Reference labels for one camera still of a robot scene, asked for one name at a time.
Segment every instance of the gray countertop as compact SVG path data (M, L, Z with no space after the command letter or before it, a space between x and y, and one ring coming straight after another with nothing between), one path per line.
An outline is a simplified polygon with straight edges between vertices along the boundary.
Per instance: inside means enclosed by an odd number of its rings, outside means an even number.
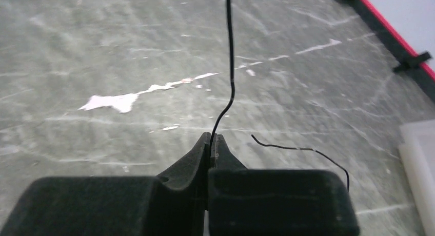
M37 178L154 175L211 131L230 95L224 3L0 0L0 224ZM399 126L435 107L359 16L334 0L233 0L233 22L236 100L218 132L234 155L345 180L250 134L319 149L349 170L362 235L423 235L397 145ZM77 111L205 73L219 74L142 94L128 113Z

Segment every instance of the gray marble surface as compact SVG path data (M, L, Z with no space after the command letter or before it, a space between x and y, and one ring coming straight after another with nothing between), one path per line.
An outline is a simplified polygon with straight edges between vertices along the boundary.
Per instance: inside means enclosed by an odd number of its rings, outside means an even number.
M435 107L391 72L396 61L359 16L333 0L233 0L233 21L236 101L218 130L231 151L249 168L345 180L321 156L250 134L322 150L350 172L362 235L423 235L397 145L399 126ZM1 224L40 177L163 171L230 95L224 0L0 0L0 23ZM219 74L143 94L129 113L77 111L94 94L208 72Z

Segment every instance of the red strip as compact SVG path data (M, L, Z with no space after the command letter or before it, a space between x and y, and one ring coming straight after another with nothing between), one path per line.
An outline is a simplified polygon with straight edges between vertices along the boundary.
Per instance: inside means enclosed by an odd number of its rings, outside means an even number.
M379 11L371 4L369 0L361 0L370 12L382 23L382 25L393 35L393 37L408 51L412 56L417 56L418 53L400 36L393 26L379 13ZM435 81L435 72L427 65L421 63L420 66L429 74Z

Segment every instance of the black wire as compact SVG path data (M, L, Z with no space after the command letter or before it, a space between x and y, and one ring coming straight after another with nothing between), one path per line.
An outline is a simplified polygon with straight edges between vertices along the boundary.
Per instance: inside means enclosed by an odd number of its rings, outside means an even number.
M261 143L259 140L257 140L257 138L251 134L251 137L261 146L264 147L275 147L275 148L280 148L280 149L285 149L285 150L309 150L309 151L314 151L320 155L322 155L324 158L330 160L332 163L334 163L335 165L337 165L337 167L341 168L345 173L346 173L346 179L347 179L347 191L349 192L349 173L347 172L347 170L345 168L343 168L340 164L336 163L334 160L332 160L331 158L329 158L327 155L321 153L318 150L312 149L312 148L298 148L298 147L285 147L285 146L280 146L280 145L266 145Z
M211 132L211 139L210 139L210 155L211 155L211 145L213 144L214 134L216 133L216 130L218 128L219 122L221 121L222 117L224 117L225 113L230 109L232 103L234 102L234 96L235 96L235 85L234 85L234 43L233 43L233 36L232 36L232 21L231 21L231 0L226 0L226 8L227 8L227 25L228 25L228 41L229 41L229 49L230 49L230 82L231 82L231 98L228 102L227 107L225 107L224 110L222 110L221 114L216 120L216 123L214 124L213 131Z

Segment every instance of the thin black wire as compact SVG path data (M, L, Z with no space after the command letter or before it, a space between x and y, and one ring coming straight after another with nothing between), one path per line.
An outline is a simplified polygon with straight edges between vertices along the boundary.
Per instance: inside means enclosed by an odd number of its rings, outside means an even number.
M347 172L347 170L345 168L343 168L340 164L336 163L334 160L332 160L331 158L329 158L327 155L321 153L318 150L312 149L312 148L298 148L298 147L285 147L285 146L280 146L280 145L270 145L270 144L263 144L261 143L259 140L257 140L257 138L251 134L251 137L261 146L264 147L275 147L275 148L280 148L280 149L285 149L285 150L309 150L309 151L314 151L320 155L322 155L324 158L330 160L332 163L334 163L335 165L337 165L337 167L341 168L345 173L346 173L346 179L347 179L347 191L349 192L349 173Z
M228 102L227 107L225 107L224 110L222 110L221 114L216 120L216 123L214 124L213 131L211 132L211 139L210 139L210 155L211 155L211 145L213 144L214 134L216 133L216 130L218 128L219 122L221 121L222 117L224 117L225 113L230 109L232 103L234 102L234 96L235 96L235 85L234 85L234 43L233 43L233 36L232 36L232 20L231 20L231 0L226 0L226 9L227 9L227 25L228 25L228 41L229 41L229 49L230 49L230 82L231 82L231 98Z

